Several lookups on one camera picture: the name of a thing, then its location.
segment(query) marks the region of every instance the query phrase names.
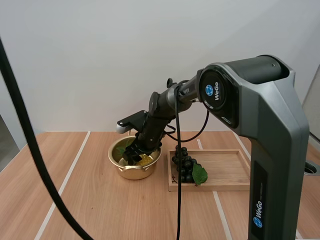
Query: black power cord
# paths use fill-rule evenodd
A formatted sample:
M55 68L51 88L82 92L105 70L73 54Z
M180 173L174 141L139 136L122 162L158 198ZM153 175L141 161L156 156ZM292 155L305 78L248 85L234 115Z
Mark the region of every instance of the black power cord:
M177 215L177 230L176 240L180 239L180 222L181 222L181 168L182 168L182 155L181 155L181 133L180 133L180 122L179 122L179 111L178 111L178 87L174 89L174 110L175 110L175 122L176 122L176 135L178 142L178 215Z
M26 142L28 143L31 155L33 157L34 164L36 169L39 172L39 175L48 190L52 200L54 201L56 207L67 221L67 223L73 228L73 230L84 240L93 240L93 238L86 233L86 231L77 223L71 213L68 211L66 205L62 201L42 158L42 155L37 144L34 130L32 128L28 112L24 103L24 100L21 96L16 78L10 66L9 60L7 58L5 48L2 44L0 38L0 70L8 89L8 92L11 96L16 114L19 118Z
M205 128L206 128L206 126L207 126L207 123L208 123L209 114L210 114L210 112L207 110L207 111L206 111L206 117L205 117L205 120L204 120L204 124L203 124L201 130L200 130L196 135L194 135L193 137L191 137L191 138L189 138L189 139L187 139L187 140L181 140L182 143L187 143L187 142L192 141L193 139L195 139L196 137L198 137L198 136L205 130ZM170 132L165 131L165 134L166 134L168 137L170 137L171 139L173 139L173 140L175 140L175 141L178 141L178 139L176 139L174 136L170 135L170 134L172 134L172 133L174 133L174 132L172 132L172 131L170 131Z

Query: black robotic arm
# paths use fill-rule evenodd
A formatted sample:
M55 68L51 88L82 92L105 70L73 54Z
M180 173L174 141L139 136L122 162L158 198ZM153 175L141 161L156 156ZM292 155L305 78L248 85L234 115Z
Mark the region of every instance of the black robotic arm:
M213 63L180 84L151 95L148 112L118 121L136 129L123 157L134 164L161 146L165 127L198 99L239 136L251 140L249 240L293 240L302 190L309 125L294 89L295 72L274 56Z

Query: table surface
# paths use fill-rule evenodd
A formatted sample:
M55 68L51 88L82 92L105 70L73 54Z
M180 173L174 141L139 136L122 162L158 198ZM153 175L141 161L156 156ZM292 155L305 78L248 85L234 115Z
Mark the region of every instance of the table surface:
M195 132L183 132L182 139ZM46 167L75 219L94 238L107 240L176 239L176 192L168 191L167 150L155 172L142 180L120 177L108 159L115 132L46 132L37 136ZM203 132L184 143L189 149L240 149L250 162L251 143L231 131ZM309 146L307 159L320 164ZM320 176L304 176L297 238L320 239ZM183 240L246 240L248 191L183 192ZM24 147L0 173L0 239L80 239L55 208L29 148Z

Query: white wall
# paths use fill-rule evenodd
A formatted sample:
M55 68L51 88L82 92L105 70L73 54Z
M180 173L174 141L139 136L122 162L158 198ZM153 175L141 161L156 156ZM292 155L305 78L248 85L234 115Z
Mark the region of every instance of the white wall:
M302 101L320 62L320 1L2 0L0 35L37 132L113 131L167 78L261 54L296 70ZM205 113L192 106L182 129ZM210 117L207 130L224 129Z

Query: brass pot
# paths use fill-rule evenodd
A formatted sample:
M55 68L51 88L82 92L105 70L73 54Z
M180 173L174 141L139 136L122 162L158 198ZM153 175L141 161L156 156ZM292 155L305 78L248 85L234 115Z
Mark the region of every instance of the brass pot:
M139 180L150 176L155 171L157 161L161 155L161 148L151 153L149 157L151 157L153 161L146 166L123 166L119 164L124 149L130 145L135 138L135 136L126 136L118 139L110 146L108 151L108 157L115 165L118 174L130 180Z

